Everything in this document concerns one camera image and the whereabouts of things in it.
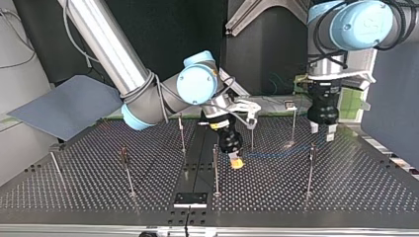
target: gray panel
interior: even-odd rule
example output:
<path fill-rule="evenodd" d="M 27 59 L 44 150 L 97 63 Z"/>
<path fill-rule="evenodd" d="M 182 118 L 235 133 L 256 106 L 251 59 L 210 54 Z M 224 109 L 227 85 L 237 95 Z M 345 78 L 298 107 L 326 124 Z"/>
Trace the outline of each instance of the gray panel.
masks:
<path fill-rule="evenodd" d="M 69 140 L 122 104 L 116 89 L 87 76 L 77 75 L 8 115 Z"/>
<path fill-rule="evenodd" d="M 410 165 L 419 167 L 419 45 L 400 45 L 377 55 L 362 129 Z"/>
<path fill-rule="evenodd" d="M 102 122 L 56 156 L 62 179 L 53 162 L 46 159 L 12 181 L 10 189 L 0 190 L 0 223 L 144 226 L 185 218 L 171 214 L 185 162 L 177 124 L 170 120 L 135 131 L 121 120 Z M 195 124 L 184 120 L 187 149 L 193 142 Z M 136 197 L 129 195 L 120 163 L 123 145 L 130 157 Z"/>

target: black cable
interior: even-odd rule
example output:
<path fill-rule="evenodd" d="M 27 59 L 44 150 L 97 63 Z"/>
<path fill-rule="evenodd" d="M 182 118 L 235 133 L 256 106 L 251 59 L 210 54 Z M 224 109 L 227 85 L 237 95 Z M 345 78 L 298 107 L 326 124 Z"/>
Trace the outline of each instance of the black cable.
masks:
<path fill-rule="evenodd" d="M 381 0 L 381 1 L 383 3 L 390 4 L 391 0 Z M 396 4 L 398 4 L 400 7 L 414 7 L 414 8 L 419 7 L 419 4 L 415 4 L 414 2 L 408 2 L 408 3 L 396 2 Z"/>
<path fill-rule="evenodd" d="M 333 55 L 337 55 L 338 52 L 342 52 L 343 50 L 337 50 L 337 51 L 333 51 L 333 52 L 330 52 L 330 53 L 326 53 L 321 48 L 319 31 L 320 31 L 321 23 L 324 21 L 324 19 L 330 13 L 332 13 L 334 10 L 336 10 L 337 8 L 339 8 L 339 7 L 343 6 L 343 5 L 348 4 L 348 2 L 353 2 L 353 1 L 345 1 L 345 2 L 339 3 L 339 4 L 335 5 L 335 6 L 333 6 L 332 8 L 330 8 L 325 14 L 323 14 L 319 18 L 319 20 L 317 21 L 317 23 L 316 23 L 316 25 L 314 27 L 314 36 L 313 36 L 314 45 L 315 45 L 316 49 L 320 52 L 320 57 L 319 58 L 321 58 L 321 59 L 327 58 L 328 60 L 330 60 L 330 61 L 332 61 L 332 62 L 334 62 L 334 63 L 342 66 L 344 69 L 347 69 L 348 68 L 348 65 L 346 63 L 341 62 L 341 61 L 338 61 L 338 60 L 332 58 Z"/>
<path fill-rule="evenodd" d="M 406 2 L 410 3 L 410 4 L 414 4 L 414 2 L 412 0 L 405 0 Z M 416 7 L 410 7 L 410 24 L 409 24 L 409 28 L 407 29 L 406 34 L 404 35 L 403 39 L 401 40 L 401 42 L 406 41 L 410 35 L 412 34 L 412 32 L 415 30 L 416 28 L 416 20 L 417 20 L 417 10 Z"/>
<path fill-rule="evenodd" d="M 20 62 L 20 63 L 13 64 L 13 65 L 1 66 L 0 69 L 6 69 L 6 68 L 12 68 L 12 67 L 17 67 L 17 66 L 22 66 L 22 65 L 24 65 L 24 64 L 32 61 L 32 59 L 34 59 L 35 55 L 36 55 L 35 52 L 33 52 L 32 55 L 31 55 L 31 57 L 28 58 L 27 60 L 25 60 L 23 62 Z"/>
<path fill-rule="evenodd" d="M 376 46 L 375 49 L 381 50 L 381 51 L 387 51 L 395 48 L 397 45 L 401 43 L 401 41 L 404 39 L 404 36 L 406 34 L 406 16 L 404 15 L 403 9 L 400 7 L 400 3 L 396 2 L 395 0 L 388 0 L 384 3 L 387 3 L 394 7 L 394 9 L 397 11 L 398 15 L 400 16 L 400 33 L 398 34 L 398 37 L 388 47 L 380 47 Z"/>

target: vertical rod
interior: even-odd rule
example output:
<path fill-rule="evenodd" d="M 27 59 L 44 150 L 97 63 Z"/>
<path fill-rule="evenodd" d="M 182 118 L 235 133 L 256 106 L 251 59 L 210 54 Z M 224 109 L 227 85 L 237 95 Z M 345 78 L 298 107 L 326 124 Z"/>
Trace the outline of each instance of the vertical rod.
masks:
<path fill-rule="evenodd" d="M 296 109 L 293 110 L 293 133 L 291 135 L 291 141 L 294 142 L 294 135 L 295 135 L 295 122 L 296 122 Z"/>
<path fill-rule="evenodd" d="M 184 128 L 183 128 L 183 124 L 182 124 L 182 114 L 180 114 L 180 116 L 179 116 L 179 129 L 181 130 L 182 152 L 183 153 L 186 153 L 186 148 L 185 148 L 185 134 L 184 134 Z"/>
<path fill-rule="evenodd" d="M 219 183 L 218 183 L 218 146 L 213 145 L 212 150 L 212 159 L 213 159 L 213 169 L 215 171 L 215 196 L 219 197 L 221 193 L 219 192 Z"/>
<path fill-rule="evenodd" d="M 253 151 L 253 149 L 254 149 L 254 132 L 253 132 L 253 130 L 254 129 L 252 129 L 252 151 Z"/>
<path fill-rule="evenodd" d="M 309 175 L 308 175 L 306 200 L 308 200 L 309 197 L 311 196 L 311 182 L 312 182 L 313 168 L 314 168 L 314 162 L 316 160 L 316 157 L 317 157 L 317 148 L 316 148 L 314 143 L 311 143 L 310 154 L 309 154 L 310 172 L 309 172 Z"/>
<path fill-rule="evenodd" d="M 62 174 L 61 174 L 61 169 L 59 168 L 58 162 L 56 161 L 55 154 L 53 153 L 53 151 L 49 152 L 49 154 L 50 154 L 50 155 L 51 155 L 51 157 L 52 157 L 52 161 L 53 161 L 53 164 L 54 164 L 54 166 L 55 166 L 55 168 L 56 168 L 56 171 L 58 171 L 59 175 L 62 175 Z"/>
<path fill-rule="evenodd" d="M 131 190 L 130 194 L 132 196 L 136 196 L 135 190 L 133 189 L 132 179 L 131 179 L 131 176 L 130 176 L 130 173 L 129 173 L 129 167 L 126 167 L 126 175 L 128 176 L 129 187 L 130 187 L 130 190 Z"/>

